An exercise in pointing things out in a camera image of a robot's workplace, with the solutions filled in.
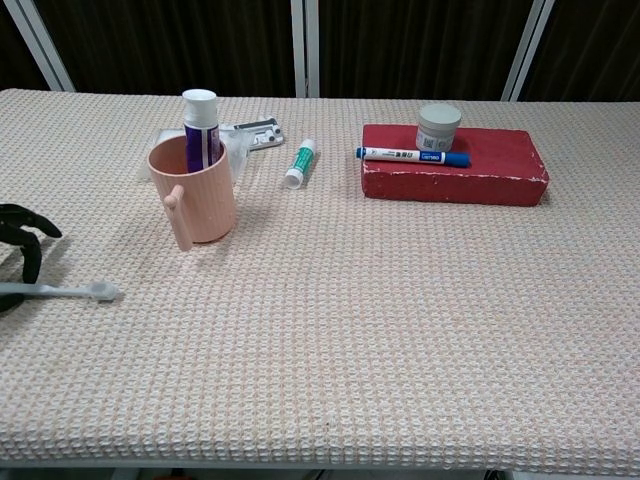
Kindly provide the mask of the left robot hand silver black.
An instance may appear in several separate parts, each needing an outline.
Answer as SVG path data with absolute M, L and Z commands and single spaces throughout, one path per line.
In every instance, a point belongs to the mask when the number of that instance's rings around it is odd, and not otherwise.
M 30 229 L 37 229 L 50 238 L 62 237 L 59 228 L 45 216 L 17 204 L 1 205 L 1 243 L 20 248 L 22 280 L 35 284 L 40 273 L 42 250 L 40 240 Z

